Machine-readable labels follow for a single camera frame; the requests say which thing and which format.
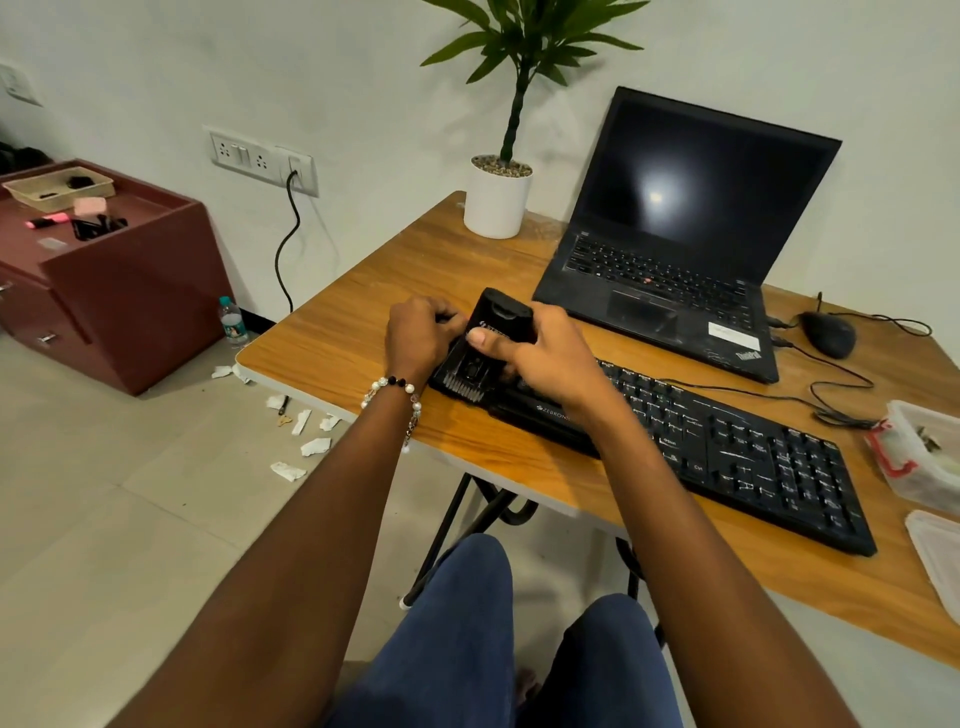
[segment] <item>black laptop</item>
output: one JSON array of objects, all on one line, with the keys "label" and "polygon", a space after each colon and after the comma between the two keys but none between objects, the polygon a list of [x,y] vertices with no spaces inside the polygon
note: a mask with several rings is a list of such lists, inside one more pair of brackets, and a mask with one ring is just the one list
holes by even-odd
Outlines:
[{"label": "black laptop", "polygon": [[840,144],[618,88],[534,300],[777,381],[760,285]]}]

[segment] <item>red drawer cabinet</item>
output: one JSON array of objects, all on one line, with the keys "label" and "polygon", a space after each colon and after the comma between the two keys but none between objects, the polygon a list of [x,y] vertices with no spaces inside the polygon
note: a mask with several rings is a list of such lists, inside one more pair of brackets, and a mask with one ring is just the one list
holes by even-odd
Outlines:
[{"label": "red drawer cabinet", "polygon": [[[136,395],[223,331],[217,300],[232,295],[204,206],[74,159],[0,178],[82,165],[115,180],[108,199],[130,226],[80,242],[70,225],[29,230],[39,217],[0,187],[0,326],[14,339]],[[39,240],[65,243],[50,250]]]}]

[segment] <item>water bottle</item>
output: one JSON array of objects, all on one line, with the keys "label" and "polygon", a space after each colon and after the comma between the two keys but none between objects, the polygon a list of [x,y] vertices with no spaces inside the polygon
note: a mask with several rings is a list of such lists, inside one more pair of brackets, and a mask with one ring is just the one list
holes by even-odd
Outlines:
[{"label": "water bottle", "polygon": [[250,342],[247,327],[243,323],[243,314],[240,313],[240,306],[231,301],[230,296],[220,297],[220,323],[224,325],[227,340],[235,349],[245,347]]}]

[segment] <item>computer mouse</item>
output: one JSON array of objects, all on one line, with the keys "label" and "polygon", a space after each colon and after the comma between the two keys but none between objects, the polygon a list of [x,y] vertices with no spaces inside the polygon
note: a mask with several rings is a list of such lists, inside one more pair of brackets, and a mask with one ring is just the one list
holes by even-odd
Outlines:
[{"label": "computer mouse", "polygon": [[856,345],[856,329],[839,316],[807,311],[800,314],[800,327],[814,349],[834,359],[846,359]]}]

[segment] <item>plant stem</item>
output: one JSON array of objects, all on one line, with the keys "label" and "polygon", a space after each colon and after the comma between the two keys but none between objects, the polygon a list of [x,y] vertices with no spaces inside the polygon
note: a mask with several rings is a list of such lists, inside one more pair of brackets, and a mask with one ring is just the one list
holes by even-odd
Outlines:
[{"label": "plant stem", "polygon": [[514,103],[510,107],[510,121],[507,122],[507,133],[503,137],[503,148],[500,149],[500,159],[498,161],[501,167],[506,167],[514,158],[514,142],[516,141],[516,130],[520,126],[523,97],[530,86],[530,65],[531,63],[528,60],[521,59],[516,70],[516,93],[514,94]]}]

